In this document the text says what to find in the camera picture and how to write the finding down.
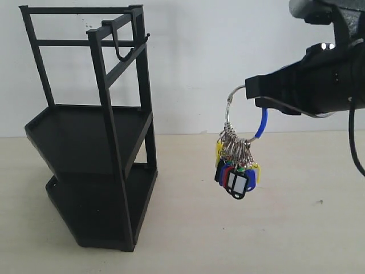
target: beige table surface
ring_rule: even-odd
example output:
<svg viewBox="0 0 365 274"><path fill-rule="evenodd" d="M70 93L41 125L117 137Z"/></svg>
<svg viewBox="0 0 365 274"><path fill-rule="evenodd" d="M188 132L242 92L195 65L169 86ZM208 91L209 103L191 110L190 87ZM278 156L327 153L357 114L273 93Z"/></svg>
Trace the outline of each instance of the beige table surface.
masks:
<svg viewBox="0 0 365 274"><path fill-rule="evenodd" d="M0 139L0 273L365 273L365 178L346 132L265 134L252 148L262 182L242 201L213 180L216 139L156 137L159 177L134 253L79 247L36 150Z"/></svg>

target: white wall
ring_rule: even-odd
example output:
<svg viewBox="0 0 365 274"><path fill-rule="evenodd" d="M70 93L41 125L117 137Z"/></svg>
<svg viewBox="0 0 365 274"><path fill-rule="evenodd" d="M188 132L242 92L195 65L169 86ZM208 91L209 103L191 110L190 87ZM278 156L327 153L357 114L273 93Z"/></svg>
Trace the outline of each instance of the white wall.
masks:
<svg viewBox="0 0 365 274"><path fill-rule="evenodd" d="M46 106L19 5L126 6L142 3L157 134L220 132L225 101L245 78L301 59L307 46L332 42L331 26L309 26L291 17L288 0L2 0L0 24L0 136L23 136L23 126ZM86 39L107 15L33 15L38 38ZM130 32L120 33L128 39ZM99 104L88 48L42 48L59 103ZM104 51L107 68L116 63ZM139 102L135 70L111 89L114 104ZM260 110L236 96L231 119L240 132L256 130ZM359 111L359 117L365 112ZM268 131L344 130L347 113L319 120L271 111Z"/></svg>

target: yellow key tag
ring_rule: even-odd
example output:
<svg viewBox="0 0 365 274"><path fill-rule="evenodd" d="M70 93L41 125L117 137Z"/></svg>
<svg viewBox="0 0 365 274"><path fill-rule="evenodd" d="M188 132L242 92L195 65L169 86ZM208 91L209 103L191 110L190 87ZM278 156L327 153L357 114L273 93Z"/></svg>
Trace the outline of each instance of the yellow key tag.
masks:
<svg viewBox="0 0 365 274"><path fill-rule="evenodd" d="M261 177L261 167L259 164L254 163L252 165L252 169L255 171L256 173L256 183L258 184L260 182L260 177Z"/></svg>
<svg viewBox="0 0 365 274"><path fill-rule="evenodd" d="M216 167L218 166L218 163L221 160L222 150L223 150L223 143L221 141L218 141L216 145Z"/></svg>

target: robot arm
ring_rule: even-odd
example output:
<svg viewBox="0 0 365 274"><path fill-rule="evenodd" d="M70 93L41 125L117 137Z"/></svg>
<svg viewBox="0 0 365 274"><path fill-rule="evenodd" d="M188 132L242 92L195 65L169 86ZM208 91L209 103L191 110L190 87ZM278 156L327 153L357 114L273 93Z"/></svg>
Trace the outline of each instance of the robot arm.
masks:
<svg viewBox="0 0 365 274"><path fill-rule="evenodd" d="M333 23L336 45L320 43L302 60L246 80L246 97L287 115L319 117L365 108L365 0L291 0L291 14L313 25Z"/></svg>

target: bundle of keys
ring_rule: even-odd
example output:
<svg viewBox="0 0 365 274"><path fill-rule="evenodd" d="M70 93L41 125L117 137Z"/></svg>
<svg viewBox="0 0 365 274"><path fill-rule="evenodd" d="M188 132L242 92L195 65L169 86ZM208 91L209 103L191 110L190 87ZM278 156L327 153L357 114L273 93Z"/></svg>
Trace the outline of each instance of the bundle of keys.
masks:
<svg viewBox="0 0 365 274"><path fill-rule="evenodd" d="M226 122L216 145L215 181L235 199L241 200L247 192L256 188L260 181L261 168L252 157L251 143L259 139L267 124L267 109L262 109L260 127L251 139L240 138L229 121L229 107L233 95L245 86L234 89L227 100Z"/></svg>

